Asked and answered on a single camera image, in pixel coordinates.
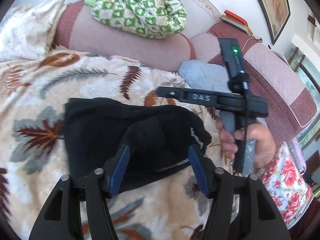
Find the floral sleeve right forearm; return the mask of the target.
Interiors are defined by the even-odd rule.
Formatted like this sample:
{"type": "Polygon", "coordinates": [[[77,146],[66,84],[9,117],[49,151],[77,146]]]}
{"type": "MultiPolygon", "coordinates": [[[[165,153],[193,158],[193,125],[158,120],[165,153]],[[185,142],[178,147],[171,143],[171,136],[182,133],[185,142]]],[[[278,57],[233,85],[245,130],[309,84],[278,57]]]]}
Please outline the floral sleeve right forearm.
{"type": "Polygon", "coordinates": [[[272,160],[257,171],[288,229],[298,223],[314,197],[311,187],[295,167],[290,152],[285,142],[279,143],[272,160]]]}

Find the right hand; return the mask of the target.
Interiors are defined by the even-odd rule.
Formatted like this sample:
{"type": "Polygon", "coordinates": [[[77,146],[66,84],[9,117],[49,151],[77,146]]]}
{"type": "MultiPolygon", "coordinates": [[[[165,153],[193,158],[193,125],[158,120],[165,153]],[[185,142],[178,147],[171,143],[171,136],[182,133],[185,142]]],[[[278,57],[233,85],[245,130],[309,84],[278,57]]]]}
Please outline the right hand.
{"type": "MultiPolygon", "coordinates": [[[[233,159],[238,151],[235,140],[244,140],[244,129],[239,129],[233,134],[229,133],[225,130],[220,119],[217,119],[216,127],[219,130],[221,155],[227,159],[233,159]]],[[[277,146],[269,129],[259,122],[248,125],[246,139],[256,141],[254,156],[254,171],[256,172],[273,159],[277,151],[277,146]]]]}

